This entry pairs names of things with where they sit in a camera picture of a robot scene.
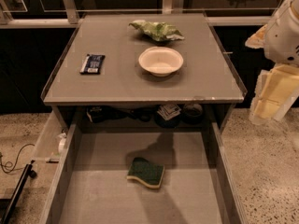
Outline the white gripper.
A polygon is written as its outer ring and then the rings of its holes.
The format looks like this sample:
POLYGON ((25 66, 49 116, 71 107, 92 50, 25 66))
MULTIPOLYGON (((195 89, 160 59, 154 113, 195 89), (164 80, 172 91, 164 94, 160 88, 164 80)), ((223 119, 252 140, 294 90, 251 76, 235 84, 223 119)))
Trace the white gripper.
POLYGON ((265 57, 276 63, 258 75, 249 120, 256 125, 281 121, 299 97, 299 0, 285 0, 245 46, 264 47, 265 57))

